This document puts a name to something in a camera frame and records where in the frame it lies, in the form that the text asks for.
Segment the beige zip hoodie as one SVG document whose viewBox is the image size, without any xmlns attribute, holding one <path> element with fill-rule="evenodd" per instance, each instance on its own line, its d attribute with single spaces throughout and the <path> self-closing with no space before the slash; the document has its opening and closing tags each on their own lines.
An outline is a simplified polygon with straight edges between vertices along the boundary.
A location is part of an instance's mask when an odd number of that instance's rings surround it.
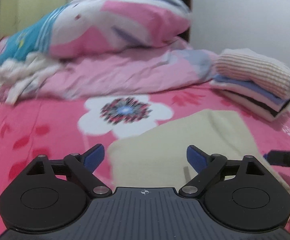
<svg viewBox="0 0 290 240">
<path fill-rule="evenodd" d="M 266 163 L 238 113 L 208 109 L 113 142 L 106 154 L 114 186 L 180 189 L 196 176 L 186 157 L 190 145 L 231 160 L 252 155 L 290 194 L 289 185 Z"/>
</svg>

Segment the stack of folded clothes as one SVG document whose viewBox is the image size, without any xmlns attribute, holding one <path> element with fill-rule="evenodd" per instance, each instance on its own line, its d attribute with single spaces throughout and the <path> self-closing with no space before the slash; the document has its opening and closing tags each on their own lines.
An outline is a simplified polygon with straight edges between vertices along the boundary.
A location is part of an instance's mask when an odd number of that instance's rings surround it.
<svg viewBox="0 0 290 240">
<path fill-rule="evenodd" d="M 287 96 L 280 98 L 252 81 L 239 81 L 219 74 L 209 84 L 221 95 L 268 122 L 279 118 L 290 106 L 290 91 Z"/>
</svg>

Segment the pink magenta floral bed blanket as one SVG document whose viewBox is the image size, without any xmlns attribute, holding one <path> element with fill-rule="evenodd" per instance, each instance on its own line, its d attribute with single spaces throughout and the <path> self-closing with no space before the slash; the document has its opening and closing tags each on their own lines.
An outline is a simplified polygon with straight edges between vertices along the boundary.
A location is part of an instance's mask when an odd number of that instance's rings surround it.
<svg viewBox="0 0 290 240">
<path fill-rule="evenodd" d="M 205 109 L 237 112 L 261 154 L 290 151 L 290 113 L 275 122 L 263 121 L 216 94 L 207 84 L 135 95 L 132 100 L 144 107 L 140 120 L 117 125 L 106 122 L 102 113 L 102 108 L 114 101 L 113 96 L 77 101 L 32 99 L 16 106 L 0 103 L 0 194 L 40 154 L 61 159 L 85 152 L 95 144 L 107 147 L 118 139 L 140 135 Z M 4 230 L 0 218 L 0 234 Z"/>
</svg>

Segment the light pink quilt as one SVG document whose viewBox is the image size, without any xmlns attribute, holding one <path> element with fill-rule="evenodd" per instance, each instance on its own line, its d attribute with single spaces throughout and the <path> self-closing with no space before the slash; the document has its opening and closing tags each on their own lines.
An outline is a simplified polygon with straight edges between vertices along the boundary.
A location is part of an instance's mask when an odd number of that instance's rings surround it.
<svg viewBox="0 0 290 240">
<path fill-rule="evenodd" d="M 6 41 L 0 42 L 0 52 Z M 173 90 L 209 81 L 217 55 L 194 50 L 182 39 L 162 48 L 131 48 L 119 53 L 59 60 L 65 67 L 47 78 L 27 98 L 76 100 L 104 95 L 131 95 Z M 5 90 L 0 88 L 0 102 Z"/>
</svg>

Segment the crumpled white cloth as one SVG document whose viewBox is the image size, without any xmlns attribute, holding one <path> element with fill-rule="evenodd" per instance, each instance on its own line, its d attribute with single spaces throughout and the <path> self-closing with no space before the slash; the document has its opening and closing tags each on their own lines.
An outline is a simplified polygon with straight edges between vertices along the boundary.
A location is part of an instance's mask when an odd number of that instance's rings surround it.
<svg viewBox="0 0 290 240">
<path fill-rule="evenodd" d="M 0 66 L 0 88 L 4 103 L 14 105 L 21 94 L 38 89 L 65 64 L 42 53 L 29 53 L 25 61 L 7 59 Z"/>
</svg>

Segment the large pink blue cartoon pillow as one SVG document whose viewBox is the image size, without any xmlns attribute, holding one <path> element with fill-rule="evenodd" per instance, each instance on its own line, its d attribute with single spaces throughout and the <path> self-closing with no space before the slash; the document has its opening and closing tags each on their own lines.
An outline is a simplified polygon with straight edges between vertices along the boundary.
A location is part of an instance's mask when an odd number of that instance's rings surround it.
<svg viewBox="0 0 290 240">
<path fill-rule="evenodd" d="M 10 36 L 0 53 L 24 61 L 29 53 L 58 59 L 164 47 L 191 25 L 182 0 L 73 0 Z"/>
</svg>

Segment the yellow-green wardrobe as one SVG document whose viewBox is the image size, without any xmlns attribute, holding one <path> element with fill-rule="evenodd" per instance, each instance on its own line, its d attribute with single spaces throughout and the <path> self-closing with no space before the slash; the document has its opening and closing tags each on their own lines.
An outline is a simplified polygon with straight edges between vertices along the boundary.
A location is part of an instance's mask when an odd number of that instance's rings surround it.
<svg viewBox="0 0 290 240">
<path fill-rule="evenodd" d="M 34 24 L 67 0 L 0 0 L 0 38 Z"/>
</svg>

